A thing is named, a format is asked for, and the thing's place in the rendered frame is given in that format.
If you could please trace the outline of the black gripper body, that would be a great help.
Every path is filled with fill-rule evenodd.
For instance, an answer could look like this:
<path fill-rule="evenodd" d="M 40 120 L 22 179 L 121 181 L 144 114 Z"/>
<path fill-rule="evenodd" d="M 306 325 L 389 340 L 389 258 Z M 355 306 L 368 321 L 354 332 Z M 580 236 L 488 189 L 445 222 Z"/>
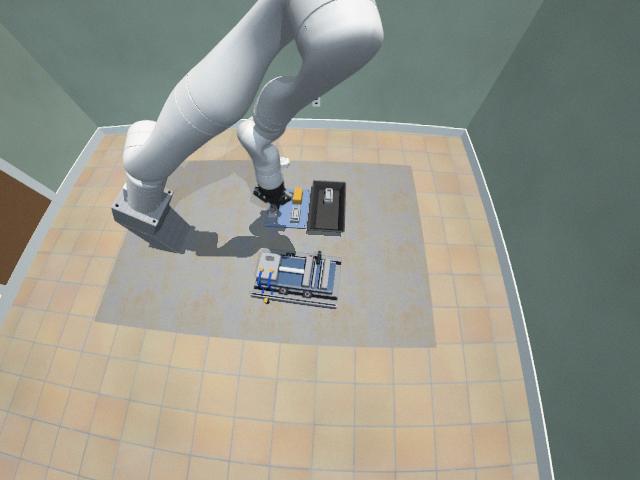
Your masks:
<path fill-rule="evenodd" d="M 258 187 L 259 187 L 258 190 L 260 189 L 259 191 L 263 195 L 269 195 L 271 198 L 273 198 L 272 195 L 276 195 L 277 194 L 278 195 L 278 199 L 280 199 L 281 197 L 283 197 L 286 194 L 285 193 L 286 188 L 284 187 L 284 181 L 282 182 L 282 184 L 279 187 L 277 187 L 275 189 L 268 190 L 268 189 L 264 189 L 264 188 L 260 187 L 259 185 L 258 185 Z"/>

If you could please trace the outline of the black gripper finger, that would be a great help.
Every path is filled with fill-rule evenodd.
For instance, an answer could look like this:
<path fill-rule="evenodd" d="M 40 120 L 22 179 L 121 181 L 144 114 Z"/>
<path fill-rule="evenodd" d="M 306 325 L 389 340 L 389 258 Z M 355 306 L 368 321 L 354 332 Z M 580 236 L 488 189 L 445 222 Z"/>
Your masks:
<path fill-rule="evenodd" d="M 278 199 L 278 195 L 273 196 L 275 211 L 279 210 L 280 205 L 284 205 L 287 202 L 292 200 L 293 192 L 289 192 L 288 193 L 287 191 L 285 191 L 285 193 L 286 193 L 285 196 L 283 196 L 281 199 Z M 283 198 L 284 198 L 284 200 L 283 200 Z"/>
<path fill-rule="evenodd" d="M 271 204 L 271 208 L 272 208 L 273 210 L 275 210 L 274 202 L 273 202 L 273 201 L 274 201 L 274 199 L 273 199 L 273 198 L 271 198 L 270 196 L 267 196 L 267 195 L 265 195 L 265 198 L 264 198 L 264 197 L 263 197 L 264 195 L 263 195 L 261 192 L 259 192 L 258 187 L 255 187 L 253 194 L 254 194 L 255 196 L 257 196 L 259 199 L 261 199 L 263 202 L 265 202 L 265 203 L 268 203 L 268 202 L 269 202 L 269 203 Z M 273 200 L 272 200 L 272 199 L 273 199 Z"/>

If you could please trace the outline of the yellow rectangular block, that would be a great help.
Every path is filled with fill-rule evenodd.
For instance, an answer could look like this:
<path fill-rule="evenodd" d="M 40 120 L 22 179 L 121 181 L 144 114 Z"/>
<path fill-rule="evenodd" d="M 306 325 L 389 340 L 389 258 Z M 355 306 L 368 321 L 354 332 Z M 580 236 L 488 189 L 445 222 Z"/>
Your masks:
<path fill-rule="evenodd" d="M 302 205 L 302 198 L 303 198 L 303 188 L 295 188 L 293 203 L 296 205 Z"/>

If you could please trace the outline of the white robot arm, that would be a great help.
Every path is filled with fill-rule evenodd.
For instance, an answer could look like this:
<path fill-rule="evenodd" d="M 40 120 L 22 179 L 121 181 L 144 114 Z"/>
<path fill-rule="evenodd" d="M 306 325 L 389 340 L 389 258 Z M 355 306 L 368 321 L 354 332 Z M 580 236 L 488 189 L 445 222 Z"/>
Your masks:
<path fill-rule="evenodd" d="M 301 109 L 364 67 L 383 38 L 375 0 L 258 0 L 176 85 L 157 122 L 142 120 L 129 127 L 124 201 L 140 213 L 156 210 L 167 178 L 244 117 L 272 60 L 295 39 L 302 57 L 298 75 L 269 81 L 253 116 L 237 129 L 258 185 L 279 187 L 290 160 L 271 143 Z"/>

